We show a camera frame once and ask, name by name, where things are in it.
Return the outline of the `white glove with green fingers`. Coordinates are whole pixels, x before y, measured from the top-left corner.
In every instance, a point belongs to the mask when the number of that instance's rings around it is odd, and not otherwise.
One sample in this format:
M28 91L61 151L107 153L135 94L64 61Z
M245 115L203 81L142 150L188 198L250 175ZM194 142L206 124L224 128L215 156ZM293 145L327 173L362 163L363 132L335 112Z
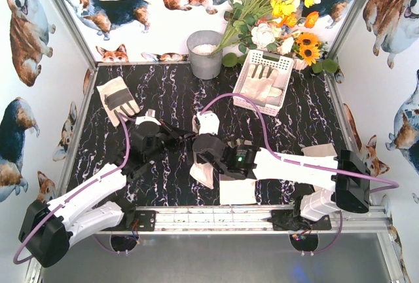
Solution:
M276 68L249 64L240 94L260 103L265 103L268 97L276 98L283 92L274 87L278 75L279 71Z

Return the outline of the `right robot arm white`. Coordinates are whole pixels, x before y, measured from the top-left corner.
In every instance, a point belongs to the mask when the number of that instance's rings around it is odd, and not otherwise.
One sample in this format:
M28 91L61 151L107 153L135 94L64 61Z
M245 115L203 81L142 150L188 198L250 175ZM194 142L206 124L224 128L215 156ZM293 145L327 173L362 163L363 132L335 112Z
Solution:
M351 151L343 150L339 157L288 155L255 145L228 145L213 134L201 134L192 152L196 162L191 176L209 181L218 173L222 205L255 204L256 183L276 179L318 188L296 201L297 218L317 222L337 210L369 211L369 170Z

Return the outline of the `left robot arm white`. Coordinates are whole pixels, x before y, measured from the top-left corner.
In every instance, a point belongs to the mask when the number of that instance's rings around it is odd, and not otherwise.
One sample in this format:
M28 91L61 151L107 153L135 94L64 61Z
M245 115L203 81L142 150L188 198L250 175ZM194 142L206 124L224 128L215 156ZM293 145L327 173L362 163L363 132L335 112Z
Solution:
M59 262L79 241L116 227L134 207L122 196L108 197L139 179L168 151L188 145L193 131L147 118L126 132L126 147L91 178L48 202L33 201L18 235L19 249L48 268Z

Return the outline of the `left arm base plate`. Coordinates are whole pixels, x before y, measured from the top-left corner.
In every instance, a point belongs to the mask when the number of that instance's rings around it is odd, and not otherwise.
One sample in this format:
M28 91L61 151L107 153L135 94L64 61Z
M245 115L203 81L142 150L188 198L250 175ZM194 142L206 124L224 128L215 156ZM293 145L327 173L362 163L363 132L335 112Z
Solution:
M156 211L130 210L124 214L121 227L130 231L153 232L155 230Z

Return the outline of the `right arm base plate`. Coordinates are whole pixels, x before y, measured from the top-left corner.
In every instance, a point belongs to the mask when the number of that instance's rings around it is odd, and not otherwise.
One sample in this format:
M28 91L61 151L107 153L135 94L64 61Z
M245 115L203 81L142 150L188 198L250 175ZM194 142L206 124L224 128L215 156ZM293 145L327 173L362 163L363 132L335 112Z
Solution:
M263 221L272 224L275 231L328 231L332 229L329 216L311 221L301 216L302 196L297 197L292 210L271 210L270 217Z

